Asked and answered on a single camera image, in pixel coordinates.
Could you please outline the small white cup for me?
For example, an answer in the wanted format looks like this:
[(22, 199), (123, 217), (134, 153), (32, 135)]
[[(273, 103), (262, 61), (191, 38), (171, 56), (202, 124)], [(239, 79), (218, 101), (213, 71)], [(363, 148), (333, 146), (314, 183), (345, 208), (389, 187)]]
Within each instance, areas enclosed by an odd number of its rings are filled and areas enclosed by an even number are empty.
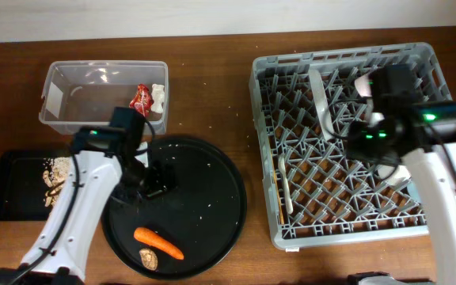
[(408, 169), (403, 165), (397, 167), (380, 165), (377, 167), (376, 172), (378, 177), (390, 186), (396, 186), (401, 182), (409, 180), (411, 177)]

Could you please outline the white shallow bowl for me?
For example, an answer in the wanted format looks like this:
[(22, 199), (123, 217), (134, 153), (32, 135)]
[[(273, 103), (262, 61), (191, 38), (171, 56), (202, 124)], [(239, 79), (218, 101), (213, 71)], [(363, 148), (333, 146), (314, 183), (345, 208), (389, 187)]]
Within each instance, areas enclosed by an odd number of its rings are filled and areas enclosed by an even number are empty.
[(354, 81), (355, 90), (361, 97), (372, 97), (371, 79), (369, 74), (365, 74)]

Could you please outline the red snack wrapper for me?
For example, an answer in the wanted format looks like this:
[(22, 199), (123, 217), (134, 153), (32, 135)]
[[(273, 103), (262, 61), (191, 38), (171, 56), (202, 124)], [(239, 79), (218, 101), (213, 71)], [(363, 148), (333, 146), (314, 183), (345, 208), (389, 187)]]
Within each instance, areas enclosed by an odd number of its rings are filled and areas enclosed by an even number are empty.
[(144, 84), (139, 84), (137, 86), (136, 94), (131, 100), (129, 107), (147, 117), (153, 103), (154, 99), (152, 98), (149, 89)]

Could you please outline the white tissue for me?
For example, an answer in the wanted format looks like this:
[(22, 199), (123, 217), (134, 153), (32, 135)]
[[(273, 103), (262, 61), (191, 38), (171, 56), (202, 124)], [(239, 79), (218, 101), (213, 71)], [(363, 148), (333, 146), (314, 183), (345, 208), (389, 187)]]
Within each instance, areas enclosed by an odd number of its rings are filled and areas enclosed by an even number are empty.
[(153, 84), (151, 96), (154, 103), (151, 105), (150, 110), (162, 114), (165, 101), (165, 87), (163, 85)]

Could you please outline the grey plate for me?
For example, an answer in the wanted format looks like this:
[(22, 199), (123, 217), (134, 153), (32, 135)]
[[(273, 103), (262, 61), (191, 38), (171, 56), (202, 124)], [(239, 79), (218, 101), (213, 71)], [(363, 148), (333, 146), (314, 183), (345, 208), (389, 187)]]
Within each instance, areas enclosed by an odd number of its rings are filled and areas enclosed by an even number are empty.
[(321, 74), (318, 70), (310, 68), (308, 70), (308, 76), (313, 94), (314, 106), (321, 126), (321, 133), (325, 141), (332, 140), (334, 139), (334, 136), (332, 136), (333, 124)]

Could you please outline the rice and peanut shells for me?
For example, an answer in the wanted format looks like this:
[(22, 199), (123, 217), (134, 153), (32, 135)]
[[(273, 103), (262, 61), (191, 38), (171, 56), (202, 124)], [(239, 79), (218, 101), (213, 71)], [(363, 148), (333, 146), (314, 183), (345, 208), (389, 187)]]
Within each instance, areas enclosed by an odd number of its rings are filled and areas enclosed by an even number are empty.
[(45, 158), (43, 165), (42, 178), (47, 185), (44, 194), (44, 206), (54, 207), (63, 189), (63, 184), (70, 175), (70, 158)]

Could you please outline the white plastic fork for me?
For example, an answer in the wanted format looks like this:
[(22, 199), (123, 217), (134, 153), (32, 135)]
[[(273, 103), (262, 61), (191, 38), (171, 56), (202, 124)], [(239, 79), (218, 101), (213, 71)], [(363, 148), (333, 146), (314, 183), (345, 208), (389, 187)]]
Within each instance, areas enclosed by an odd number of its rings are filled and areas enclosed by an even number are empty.
[(282, 176), (283, 180), (283, 193), (284, 193), (284, 202), (285, 202), (285, 207), (286, 211), (289, 215), (291, 215), (294, 211), (292, 199), (291, 199), (291, 191), (289, 188), (289, 182), (287, 179), (287, 171), (286, 171), (286, 166), (285, 166), (285, 158), (284, 154), (281, 154), (278, 159), (278, 169), (279, 172)]

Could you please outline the blue plastic cup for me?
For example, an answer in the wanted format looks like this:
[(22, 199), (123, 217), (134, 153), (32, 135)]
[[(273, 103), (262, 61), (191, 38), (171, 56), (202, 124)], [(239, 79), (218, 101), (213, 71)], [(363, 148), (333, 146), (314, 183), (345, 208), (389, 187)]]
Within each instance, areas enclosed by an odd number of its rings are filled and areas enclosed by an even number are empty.
[(407, 184), (407, 192), (408, 195), (417, 203), (422, 204), (422, 200), (420, 198), (420, 194), (417, 190), (417, 187), (415, 183), (410, 180), (409, 183)]

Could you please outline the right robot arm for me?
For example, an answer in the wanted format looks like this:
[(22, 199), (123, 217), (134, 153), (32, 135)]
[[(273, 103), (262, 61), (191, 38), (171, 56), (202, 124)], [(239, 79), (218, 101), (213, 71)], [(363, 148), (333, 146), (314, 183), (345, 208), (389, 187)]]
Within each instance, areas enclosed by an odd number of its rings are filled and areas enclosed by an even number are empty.
[(408, 170), (426, 215), (437, 282), (456, 284), (456, 103), (421, 101), (405, 64), (363, 75), (355, 89), (382, 119), (350, 125), (348, 158)]

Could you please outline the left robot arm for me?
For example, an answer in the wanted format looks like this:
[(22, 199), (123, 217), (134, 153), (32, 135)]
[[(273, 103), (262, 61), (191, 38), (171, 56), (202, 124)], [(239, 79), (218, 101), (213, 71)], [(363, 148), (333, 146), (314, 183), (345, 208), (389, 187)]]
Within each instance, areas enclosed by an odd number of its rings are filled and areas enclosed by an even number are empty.
[(170, 190), (150, 162), (150, 126), (133, 108), (116, 107), (106, 127), (83, 126), (70, 145), (70, 173), (47, 222), (18, 268), (0, 284), (83, 284), (98, 221), (115, 189), (132, 205)]

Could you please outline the grey dishwasher rack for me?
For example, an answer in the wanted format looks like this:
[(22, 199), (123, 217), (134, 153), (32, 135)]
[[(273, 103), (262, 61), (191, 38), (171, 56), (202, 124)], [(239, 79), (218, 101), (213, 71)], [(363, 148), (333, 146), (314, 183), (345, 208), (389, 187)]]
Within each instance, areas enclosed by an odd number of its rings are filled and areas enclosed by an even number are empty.
[[(390, 186), (376, 165), (347, 156), (348, 130), (371, 114), (354, 81), (405, 64), (422, 102), (451, 101), (433, 48), (426, 43), (359, 47), (257, 58), (249, 79), (268, 221), (274, 246), (286, 251), (427, 234), (411, 180)], [(325, 141), (308, 70), (321, 74), (332, 136)], [(294, 211), (286, 211), (278, 159), (284, 154)]]

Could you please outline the orange carrot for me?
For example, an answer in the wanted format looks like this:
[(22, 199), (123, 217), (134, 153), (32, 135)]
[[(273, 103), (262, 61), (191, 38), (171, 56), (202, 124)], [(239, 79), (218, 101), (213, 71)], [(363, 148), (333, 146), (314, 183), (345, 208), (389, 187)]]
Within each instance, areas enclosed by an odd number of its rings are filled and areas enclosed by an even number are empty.
[(169, 256), (176, 260), (183, 260), (184, 254), (171, 242), (165, 240), (158, 235), (155, 231), (145, 227), (138, 227), (134, 231), (134, 239), (142, 242), (143, 244), (160, 249), (162, 252), (167, 253)]

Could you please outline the brown mushroom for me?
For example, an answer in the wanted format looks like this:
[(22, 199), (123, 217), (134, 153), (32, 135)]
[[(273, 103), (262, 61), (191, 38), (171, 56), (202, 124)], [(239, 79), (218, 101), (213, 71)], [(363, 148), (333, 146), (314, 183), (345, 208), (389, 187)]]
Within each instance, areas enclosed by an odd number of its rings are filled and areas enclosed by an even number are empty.
[(140, 249), (139, 255), (145, 269), (156, 271), (158, 269), (158, 257), (151, 249)]

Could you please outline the clear plastic bin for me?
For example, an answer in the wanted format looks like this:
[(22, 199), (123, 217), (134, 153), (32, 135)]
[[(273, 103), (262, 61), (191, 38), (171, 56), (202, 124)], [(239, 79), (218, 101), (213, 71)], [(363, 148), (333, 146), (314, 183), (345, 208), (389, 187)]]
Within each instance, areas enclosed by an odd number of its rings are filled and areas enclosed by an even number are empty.
[(39, 121), (61, 135), (72, 135), (84, 125), (106, 126), (114, 108), (127, 107), (138, 86), (164, 91), (161, 113), (147, 119), (158, 135), (168, 123), (169, 68), (163, 61), (81, 60), (56, 61), (48, 69)]

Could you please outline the black rectangular tray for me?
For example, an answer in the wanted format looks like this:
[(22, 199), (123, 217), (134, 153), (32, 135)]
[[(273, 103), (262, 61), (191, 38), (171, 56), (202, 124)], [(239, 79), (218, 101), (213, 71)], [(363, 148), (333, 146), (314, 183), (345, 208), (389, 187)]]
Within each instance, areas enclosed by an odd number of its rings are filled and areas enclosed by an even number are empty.
[(9, 150), (0, 158), (0, 221), (45, 221), (49, 186), (43, 172), (54, 158), (67, 157), (67, 150)]

